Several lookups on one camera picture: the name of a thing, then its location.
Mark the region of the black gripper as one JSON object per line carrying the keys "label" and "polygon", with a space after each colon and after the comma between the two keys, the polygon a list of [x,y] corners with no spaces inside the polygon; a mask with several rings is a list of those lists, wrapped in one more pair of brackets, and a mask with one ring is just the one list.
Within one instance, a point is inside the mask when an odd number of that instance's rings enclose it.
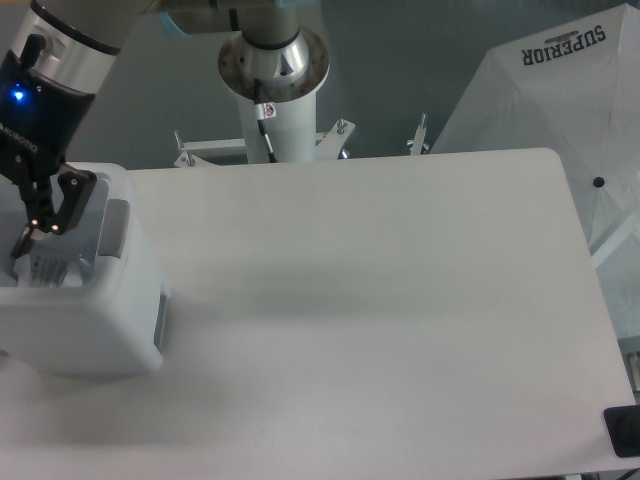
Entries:
{"label": "black gripper", "polygon": [[[89,170],[61,166],[94,99],[93,94],[46,80],[22,65],[15,54],[5,56],[1,65],[1,175],[18,187],[27,214],[11,251],[13,258],[30,248],[36,229],[62,235],[79,224],[97,176]],[[51,177],[57,173],[63,200],[55,212]]]}

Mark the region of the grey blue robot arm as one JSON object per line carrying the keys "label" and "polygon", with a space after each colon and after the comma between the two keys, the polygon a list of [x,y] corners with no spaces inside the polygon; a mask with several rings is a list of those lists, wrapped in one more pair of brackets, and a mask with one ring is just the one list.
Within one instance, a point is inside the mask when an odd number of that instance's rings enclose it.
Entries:
{"label": "grey blue robot arm", "polygon": [[236,32],[234,65],[251,99],[294,88],[309,64],[295,1],[32,1],[1,62],[1,175],[18,188],[26,225],[11,253],[35,232],[75,228],[96,175],[66,151],[117,56],[143,15],[165,14],[186,33]]}

